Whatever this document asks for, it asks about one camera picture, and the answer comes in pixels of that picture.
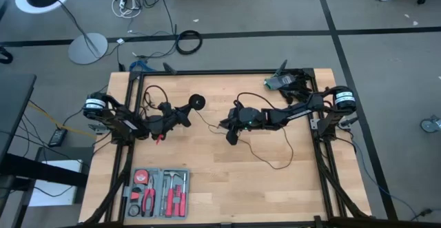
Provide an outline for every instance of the tool kit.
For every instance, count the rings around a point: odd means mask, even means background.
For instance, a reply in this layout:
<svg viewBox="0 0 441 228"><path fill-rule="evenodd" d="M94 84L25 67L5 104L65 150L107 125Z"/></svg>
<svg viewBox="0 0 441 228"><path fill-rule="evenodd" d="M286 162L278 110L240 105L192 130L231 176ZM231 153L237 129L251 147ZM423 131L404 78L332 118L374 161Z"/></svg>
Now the tool kit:
<svg viewBox="0 0 441 228"><path fill-rule="evenodd" d="M125 217L186 219L188 189L188 169L135 168L124 189Z"/></svg>

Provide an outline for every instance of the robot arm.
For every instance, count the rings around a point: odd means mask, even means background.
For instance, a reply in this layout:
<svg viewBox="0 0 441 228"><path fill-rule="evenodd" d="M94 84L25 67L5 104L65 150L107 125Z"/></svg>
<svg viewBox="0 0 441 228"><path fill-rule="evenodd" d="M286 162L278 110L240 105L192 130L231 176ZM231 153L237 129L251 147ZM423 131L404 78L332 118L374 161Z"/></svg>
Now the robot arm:
<svg viewBox="0 0 441 228"><path fill-rule="evenodd" d="M333 95L332 107L325 106L324 98ZM326 89L324 92L312 93L304 103L290 105L285 109L262 109L258 111L252 107L244 107L239 100L234 101L236 107L229 111L228 118L220 122L220 126L228 129L227 140L231 145L237 144L239 131L253 129L278 130L288 122L304 116L310 112L324 111L326 118L318 121L320 136L335 136L335 126L343 116L356 111L356 102L353 92L348 87L338 86Z"/></svg>
<svg viewBox="0 0 441 228"><path fill-rule="evenodd" d="M173 130L175 125L183 124L189 127L190 111L201 110L204 106L203 96L194 94L187 105L172 109L170 103L164 102L158 106L163 115L152 115L143 119L141 115L128 110L112 96L97 92L88 96L83 114L88 119L104 124L112 132L114 142L129 143L132 138L146 139L150 134L154 140L164 140L167 132Z"/></svg>

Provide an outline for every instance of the red tool handle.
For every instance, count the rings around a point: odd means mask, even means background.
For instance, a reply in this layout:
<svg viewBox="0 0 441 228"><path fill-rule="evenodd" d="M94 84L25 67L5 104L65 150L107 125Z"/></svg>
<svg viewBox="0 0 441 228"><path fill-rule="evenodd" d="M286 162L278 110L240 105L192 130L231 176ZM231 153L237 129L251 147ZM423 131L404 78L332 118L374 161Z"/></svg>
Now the red tool handle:
<svg viewBox="0 0 441 228"><path fill-rule="evenodd" d="M179 198L179 202L178 203L174 203L174 216L179 216L179 203L181 202L181 186L177 185L176 186L176 197Z"/></svg>
<svg viewBox="0 0 441 228"><path fill-rule="evenodd" d="M168 189L168 195L167 195L167 209L165 210L165 216L171 217L172 216L172 207L173 207L173 189Z"/></svg>
<svg viewBox="0 0 441 228"><path fill-rule="evenodd" d="M180 203L180 207L179 207L179 216L181 217L185 217L185 199L187 197L186 193L181 193L181 203Z"/></svg>
<svg viewBox="0 0 441 228"><path fill-rule="evenodd" d="M141 215L144 216L145 215L145 204L147 202L147 195L149 194L149 190L146 189L144 191L144 197L143 197L143 202L141 203Z"/></svg>
<svg viewBox="0 0 441 228"><path fill-rule="evenodd" d="M154 197L155 197L154 189L149 189L149 196L150 196L150 213L149 213L149 216L152 217L153 216L153 208L154 208Z"/></svg>

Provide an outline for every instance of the chair wheel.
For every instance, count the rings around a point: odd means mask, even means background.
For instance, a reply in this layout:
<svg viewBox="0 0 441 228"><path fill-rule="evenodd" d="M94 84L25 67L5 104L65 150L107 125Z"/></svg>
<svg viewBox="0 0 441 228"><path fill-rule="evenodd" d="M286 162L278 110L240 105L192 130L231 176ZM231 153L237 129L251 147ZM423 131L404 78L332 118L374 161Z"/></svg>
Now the chair wheel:
<svg viewBox="0 0 441 228"><path fill-rule="evenodd" d="M418 5L424 4L426 2L426 0L418 0L416 1L416 3L418 3Z"/></svg>

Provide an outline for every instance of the wooden table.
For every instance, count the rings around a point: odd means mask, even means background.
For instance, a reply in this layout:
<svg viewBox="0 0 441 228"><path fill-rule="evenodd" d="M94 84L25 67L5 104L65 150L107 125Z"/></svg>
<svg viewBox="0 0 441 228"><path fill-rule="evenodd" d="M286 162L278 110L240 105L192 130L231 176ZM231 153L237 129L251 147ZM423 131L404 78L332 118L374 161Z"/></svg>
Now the wooden table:
<svg viewBox="0 0 441 228"><path fill-rule="evenodd" d="M318 89L333 87L336 83L330 69L315 69ZM263 79L268 74L147 76L144 88L161 86L172 106L182 106L192 94L201 94L207 104L200 111L204 119L217 125L228 115L239 92L254 92L269 99L276 107L287 106L277 92L265 89ZM124 103L129 73L112 73L107 93ZM132 91L134 109L136 86ZM163 94L149 89L155 103L164 101ZM245 106L268 107L255 96L241 96ZM160 145L152 139L136 141L134 167L185 167L191 171L189 212L186 220L125 219L126 225L164 223L220 223L220 222L285 222L312 220L319 215L326 220L318 168L314 156L307 117L291 121L285 128L294 148L294 158L288 168L274 170L254 157L248 145L238 142L231 146L225 135L213 134L194 110L189 119L192 126L178 125L167 133ZM338 130L337 136L350 140L347 133ZM280 167L288 163L290 148L283 131L242 132L240 138L251 143L260 157ZM108 139L96 145L99 148ZM332 142L338 175L343 189L366 214L369 203L358 168L353 147L343 141ZM84 221L99 206L110 186L116 146L108 145L93 158L88 185L85 190L79 221ZM121 165L125 162L125 151ZM335 194L329 186L332 204ZM120 194L114 201L113 220L117 219Z"/></svg>

